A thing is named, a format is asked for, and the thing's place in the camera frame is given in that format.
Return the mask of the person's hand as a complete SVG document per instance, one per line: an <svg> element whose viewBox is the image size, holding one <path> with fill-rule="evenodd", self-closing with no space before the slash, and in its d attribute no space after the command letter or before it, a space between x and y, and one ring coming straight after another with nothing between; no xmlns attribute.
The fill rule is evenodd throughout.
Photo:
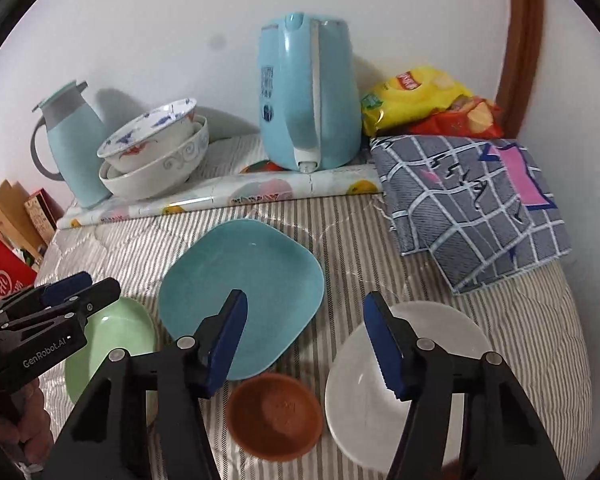
<svg viewBox="0 0 600 480"><path fill-rule="evenodd" d="M0 417L0 444L22 444L24 455L29 462L44 465L53 446L53 435L39 379L35 378L21 393L24 405L19 421L13 425Z"/></svg>

